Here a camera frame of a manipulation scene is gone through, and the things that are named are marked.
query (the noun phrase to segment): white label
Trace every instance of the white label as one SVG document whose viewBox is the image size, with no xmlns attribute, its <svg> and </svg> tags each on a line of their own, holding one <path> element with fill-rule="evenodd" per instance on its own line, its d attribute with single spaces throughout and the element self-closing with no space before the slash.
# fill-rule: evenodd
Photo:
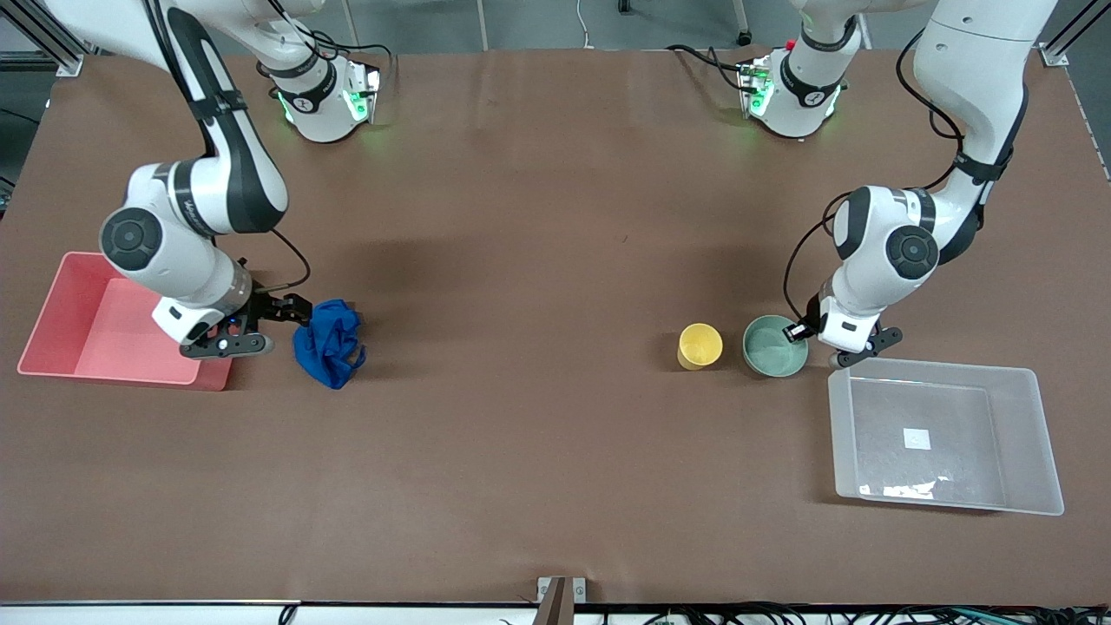
<svg viewBox="0 0 1111 625">
<path fill-rule="evenodd" d="M 928 451 L 930 448 L 930 431 L 904 427 L 903 446 L 907 447 L 908 450 Z"/>
</svg>

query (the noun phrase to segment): brown table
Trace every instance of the brown table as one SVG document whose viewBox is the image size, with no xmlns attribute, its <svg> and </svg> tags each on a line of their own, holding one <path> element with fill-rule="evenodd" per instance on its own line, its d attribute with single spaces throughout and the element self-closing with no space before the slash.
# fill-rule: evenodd
<svg viewBox="0 0 1111 625">
<path fill-rule="evenodd" d="M 164 74 L 89 59 L 0 223 L 0 598 L 516 601 L 574 574 L 608 602 L 1108 601 L 1111 190 L 1063 71 L 1031 65 L 987 228 L 885 320 L 907 332 L 891 357 L 1038 373 L 1064 516 L 839 498 L 829 351 L 785 381 L 737 355 L 830 196 L 951 158 L 893 59 L 861 53 L 797 142 L 671 53 L 407 57 L 383 124 L 331 145 L 230 59 L 313 263 L 300 292 L 351 300 L 370 361 L 328 391 L 270 325 L 278 350 L 218 394 L 16 374 L 59 259 L 97 249 L 131 170 L 201 151 Z M 272 236 L 221 245 L 299 271 Z M 811 244 L 797 298 L 834 266 Z M 692 322 L 727 335 L 713 371 L 677 372 Z"/>
</svg>

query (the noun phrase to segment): pink bin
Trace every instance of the pink bin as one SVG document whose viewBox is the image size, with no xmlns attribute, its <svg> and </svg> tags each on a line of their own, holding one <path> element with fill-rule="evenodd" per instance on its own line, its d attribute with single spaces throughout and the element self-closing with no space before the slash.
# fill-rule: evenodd
<svg viewBox="0 0 1111 625">
<path fill-rule="evenodd" d="M 100 253 L 71 251 L 50 285 L 19 360 L 26 376 L 94 384 L 222 391 L 231 359 L 192 361 L 150 317 L 158 293 Z"/>
</svg>

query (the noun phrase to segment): crumpled blue rag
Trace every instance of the crumpled blue rag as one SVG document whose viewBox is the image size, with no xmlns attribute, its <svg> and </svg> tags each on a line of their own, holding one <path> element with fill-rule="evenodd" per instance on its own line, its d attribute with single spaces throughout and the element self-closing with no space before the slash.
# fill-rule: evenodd
<svg viewBox="0 0 1111 625">
<path fill-rule="evenodd" d="M 308 327 L 293 333 L 293 355 L 310 376 L 333 390 L 343 389 L 356 370 L 367 361 L 367 347 L 359 343 L 359 315 L 342 299 L 329 299 L 312 309 Z M 359 350 L 354 363 L 351 355 Z"/>
</svg>

